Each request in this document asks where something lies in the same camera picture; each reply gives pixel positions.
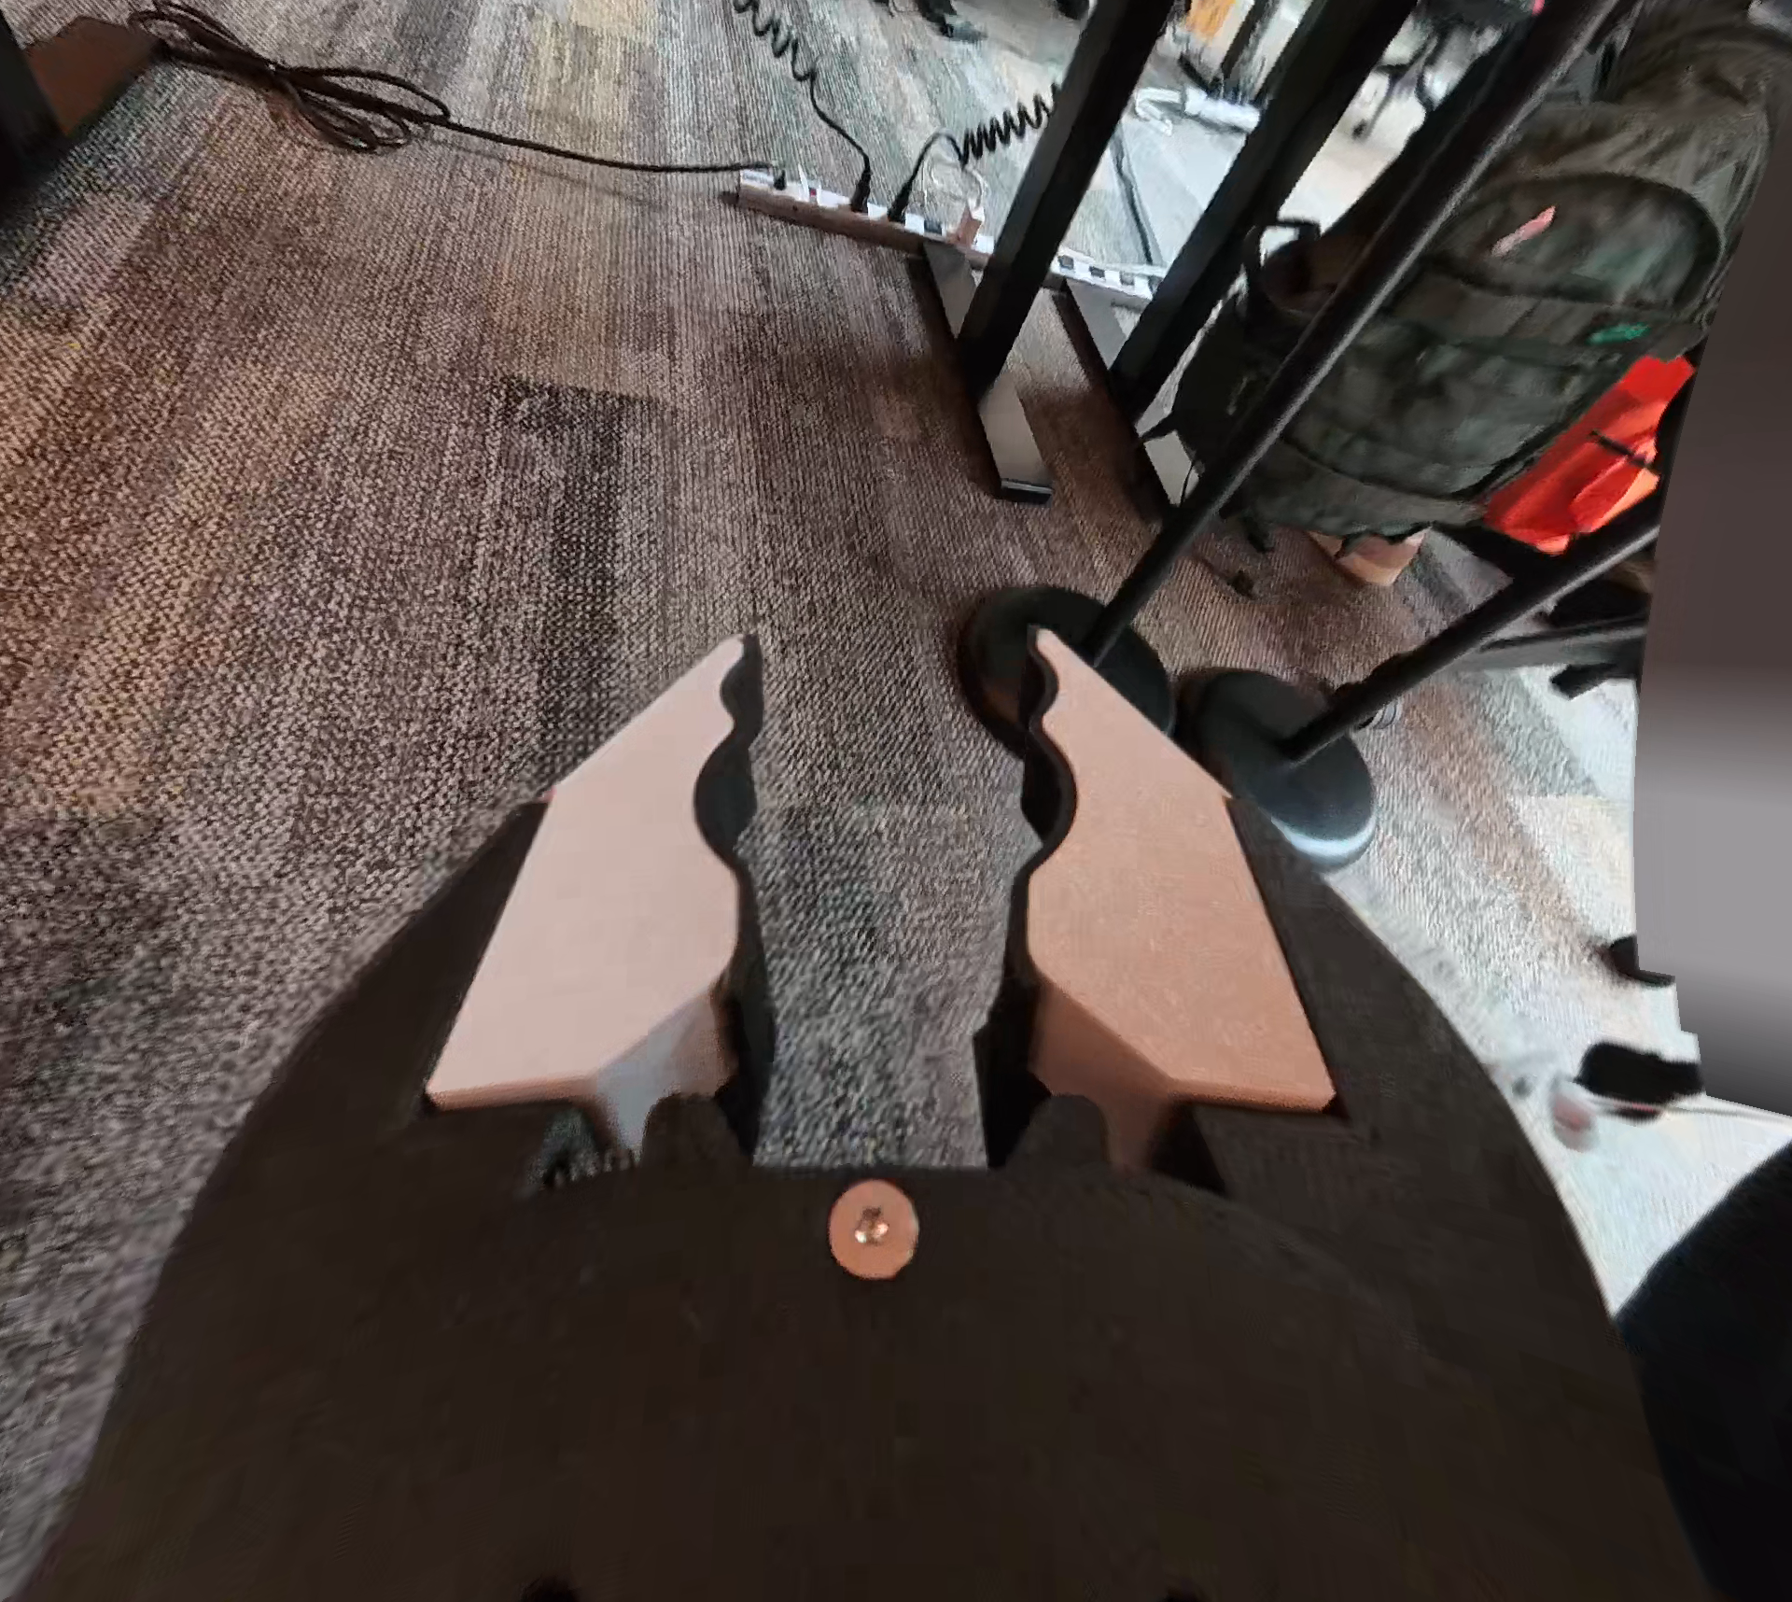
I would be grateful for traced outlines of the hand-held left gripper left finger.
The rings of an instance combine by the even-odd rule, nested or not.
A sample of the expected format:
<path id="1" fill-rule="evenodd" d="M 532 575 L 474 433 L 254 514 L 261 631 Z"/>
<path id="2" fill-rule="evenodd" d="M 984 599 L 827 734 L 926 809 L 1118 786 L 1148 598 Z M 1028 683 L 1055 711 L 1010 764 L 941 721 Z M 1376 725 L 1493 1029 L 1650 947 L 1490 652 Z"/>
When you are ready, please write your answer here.
<path id="1" fill-rule="evenodd" d="M 640 1156 L 661 1102 L 707 1098 L 754 1152 L 776 1049 L 741 857 L 762 725 L 762 652 L 739 633 L 549 786 L 429 1105 L 573 1105 Z"/>

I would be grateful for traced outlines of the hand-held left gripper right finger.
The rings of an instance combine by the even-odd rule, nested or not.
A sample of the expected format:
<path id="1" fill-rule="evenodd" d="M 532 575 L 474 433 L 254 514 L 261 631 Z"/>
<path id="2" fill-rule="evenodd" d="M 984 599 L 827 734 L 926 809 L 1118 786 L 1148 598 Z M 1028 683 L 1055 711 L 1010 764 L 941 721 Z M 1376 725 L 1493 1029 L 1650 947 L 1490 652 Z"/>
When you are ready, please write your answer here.
<path id="1" fill-rule="evenodd" d="M 989 1165 L 1055 1098 L 1094 1107 L 1116 1169 L 1174 1169 L 1198 1105 L 1333 1115 L 1333 1072 L 1221 782 L 1051 629 L 1028 633 L 1019 704 L 1040 850 L 972 1040 Z"/>

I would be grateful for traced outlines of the black pole stand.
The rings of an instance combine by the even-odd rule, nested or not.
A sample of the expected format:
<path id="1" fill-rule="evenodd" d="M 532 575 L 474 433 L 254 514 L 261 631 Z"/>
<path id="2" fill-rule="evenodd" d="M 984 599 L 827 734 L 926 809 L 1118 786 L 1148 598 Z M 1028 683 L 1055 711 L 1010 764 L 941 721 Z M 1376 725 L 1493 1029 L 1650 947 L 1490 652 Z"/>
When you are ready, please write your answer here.
<path id="1" fill-rule="evenodd" d="M 1378 833 L 1378 792 L 1357 732 L 1452 674 L 1590 672 L 1635 678 L 1648 607 L 1572 627 L 1521 629 L 1603 583 L 1659 538 L 1652 493 L 1559 558 L 1536 558 L 1501 592 L 1327 695 L 1262 670 L 1193 674 L 1176 698 L 1176 743 L 1322 872 L 1353 866 Z"/>
<path id="2" fill-rule="evenodd" d="M 1195 424 L 1208 439 L 1195 448 L 1193 487 L 1180 495 L 1144 558 L 1109 603 L 1055 586 L 1015 586 L 986 596 L 958 639 L 958 672 L 969 704 L 991 734 L 1019 743 L 1032 663 L 1053 633 L 1124 702 L 1167 730 L 1174 687 L 1161 659 L 1135 631 L 1135 620 L 1204 527 L 1232 502 L 1247 476 L 1305 407 L 1342 347 L 1396 290 L 1406 269 L 1456 211 L 1516 129 L 1587 73 L 1585 54 L 1602 51 L 1631 0 L 1555 0 L 1527 32 L 1506 36 L 1478 60 L 1441 110 L 1351 207 L 1342 232 L 1294 243 L 1301 263 L 1331 263 L 1329 291 L 1264 374 L 1241 409 L 1215 388 L 1191 396 L 1204 379 L 1195 359 L 1182 374 L 1172 430 Z"/>

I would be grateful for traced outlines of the orange fabric bin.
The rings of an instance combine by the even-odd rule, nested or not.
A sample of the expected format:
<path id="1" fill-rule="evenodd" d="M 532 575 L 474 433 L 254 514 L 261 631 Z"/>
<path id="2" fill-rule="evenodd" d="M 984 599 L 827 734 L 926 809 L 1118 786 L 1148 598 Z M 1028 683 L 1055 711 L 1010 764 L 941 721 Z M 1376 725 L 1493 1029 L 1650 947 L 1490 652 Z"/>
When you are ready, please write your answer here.
<path id="1" fill-rule="evenodd" d="M 1680 359 L 1639 359 L 1566 431 L 1495 491 L 1482 525 L 1559 558 L 1648 499 L 1658 484 L 1659 430 L 1695 375 Z"/>

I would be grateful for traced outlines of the dark green backpack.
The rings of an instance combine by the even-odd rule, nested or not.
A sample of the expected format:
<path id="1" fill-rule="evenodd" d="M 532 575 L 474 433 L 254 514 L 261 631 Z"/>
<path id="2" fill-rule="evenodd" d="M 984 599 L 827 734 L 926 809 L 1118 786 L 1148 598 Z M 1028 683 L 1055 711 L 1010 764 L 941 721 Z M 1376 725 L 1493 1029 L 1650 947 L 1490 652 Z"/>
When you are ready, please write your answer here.
<path id="1" fill-rule="evenodd" d="M 1788 28 L 1652 0 L 1514 131 L 1221 506 L 1389 542 L 1476 523 L 1641 359 L 1710 329 L 1777 135 Z"/>

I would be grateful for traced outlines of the person's dark trouser leg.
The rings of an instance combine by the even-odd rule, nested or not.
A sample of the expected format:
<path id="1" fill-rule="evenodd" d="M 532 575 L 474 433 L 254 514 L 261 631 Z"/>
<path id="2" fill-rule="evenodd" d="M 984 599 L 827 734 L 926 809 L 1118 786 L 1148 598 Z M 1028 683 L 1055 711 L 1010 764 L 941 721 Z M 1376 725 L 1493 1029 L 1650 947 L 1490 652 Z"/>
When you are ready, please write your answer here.
<path id="1" fill-rule="evenodd" d="M 1669 1496 L 1723 1598 L 1790 1597 L 1790 1150 L 1736 1182 L 1618 1311 Z"/>

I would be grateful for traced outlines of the silver power strip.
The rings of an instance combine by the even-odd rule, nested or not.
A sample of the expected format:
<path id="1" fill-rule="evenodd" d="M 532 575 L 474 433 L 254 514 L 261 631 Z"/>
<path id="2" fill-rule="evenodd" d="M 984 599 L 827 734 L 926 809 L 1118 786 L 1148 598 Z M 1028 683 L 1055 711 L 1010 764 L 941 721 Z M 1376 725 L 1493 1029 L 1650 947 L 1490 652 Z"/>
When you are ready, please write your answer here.
<path id="1" fill-rule="evenodd" d="M 853 207 L 846 194 L 808 179 L 790 179 L 782 172 L 739 170 L 734 181 L 734 200 L 739 207 L 767 219 L 832 234 L 862 247 L 883 247 L 903 254 L 920 254 L 930 247 L 950 248 L 963 256 L 974 271 L 989 265 L 997 247 L 995 237 L 986 230 L 961 235 L 958 230 L 915 211 L 907 211 L 894 220 L 883 202 Z M 1042 288 L 1049 291 L 1064 291 L 1070 286 L 1094 288 L 1103 299 L 1131 312 L 1140 312 L 1154 299 L 1165 276 L 1165 267 L 1094 260 L 1075 248 L 1062 247 L 1051 258 Z"/>

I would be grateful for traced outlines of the black desk legs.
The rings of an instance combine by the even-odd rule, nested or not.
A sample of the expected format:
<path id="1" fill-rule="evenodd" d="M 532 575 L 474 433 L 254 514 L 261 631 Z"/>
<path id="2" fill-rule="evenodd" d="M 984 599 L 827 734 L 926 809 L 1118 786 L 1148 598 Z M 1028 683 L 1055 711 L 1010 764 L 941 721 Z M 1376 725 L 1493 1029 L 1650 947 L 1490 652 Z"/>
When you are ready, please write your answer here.
<path id="1" fill-rule="evenodd" d="M 1154 405 L 1243 258 L 1419 0 L 1325 0 L 1294 43 L 1256 129 L 1105 372 L 1116 409 Z M 1142 79 L 1174 0 L 1098 0 L 954 336 L 999 499 L 1042 508 L 1055 482 L 1006 364 Z"/>

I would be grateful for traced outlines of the brown cardboard box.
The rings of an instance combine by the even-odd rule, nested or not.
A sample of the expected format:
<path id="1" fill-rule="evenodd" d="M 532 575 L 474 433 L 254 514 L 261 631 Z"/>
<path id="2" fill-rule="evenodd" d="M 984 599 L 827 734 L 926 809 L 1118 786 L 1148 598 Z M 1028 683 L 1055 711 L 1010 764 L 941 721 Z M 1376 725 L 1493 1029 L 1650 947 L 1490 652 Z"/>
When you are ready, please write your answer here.
<path id="1" fill-rule="evenodd" d="M 22 56 L 54 133 L 71 142 L 142 77 L 157 47 L 140 26 L 80 15 L 26 45 Z"/>

